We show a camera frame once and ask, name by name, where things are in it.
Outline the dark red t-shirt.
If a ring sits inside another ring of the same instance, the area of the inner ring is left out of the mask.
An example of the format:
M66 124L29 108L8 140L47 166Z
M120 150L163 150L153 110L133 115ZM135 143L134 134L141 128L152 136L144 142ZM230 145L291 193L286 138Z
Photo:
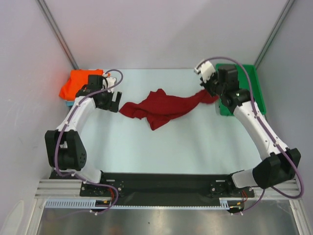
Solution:
M127 102L119 112L128 118L145 118L151 130L156 130L169 121L177 119L195 109L199 104L213 104L219 99L206 90L190 97L168 95L163 89L150 92L140 103Z

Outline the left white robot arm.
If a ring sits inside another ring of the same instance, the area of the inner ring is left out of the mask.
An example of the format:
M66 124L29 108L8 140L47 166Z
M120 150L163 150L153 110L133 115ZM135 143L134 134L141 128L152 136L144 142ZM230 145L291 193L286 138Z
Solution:
M49 165L61 177L71 175L91 182L91 190L99 196L107 192L108 183L101 179L101 170L88 160L80 134L96 109L118 112L122 93L115 92L114 88L122 80L111 76L112 72L89 75L87 84L76 93L74 104L64 121L56 129L45 133Z

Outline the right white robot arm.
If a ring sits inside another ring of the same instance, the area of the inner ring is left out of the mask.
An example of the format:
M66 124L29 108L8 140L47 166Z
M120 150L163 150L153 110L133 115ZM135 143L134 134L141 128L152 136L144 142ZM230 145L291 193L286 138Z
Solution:
M244 126L262 160L250 170L232 173L231 180L225 184L226 192L230 196L238 196L245 187L267 189L294 179L294 169L298 167L301 158L299 150L290 149L281 141L258 109L250 91L240 88L236 66L222 65L215 69L207 61L196 67L195 72L201 75L201 86L210 95L217 95Z

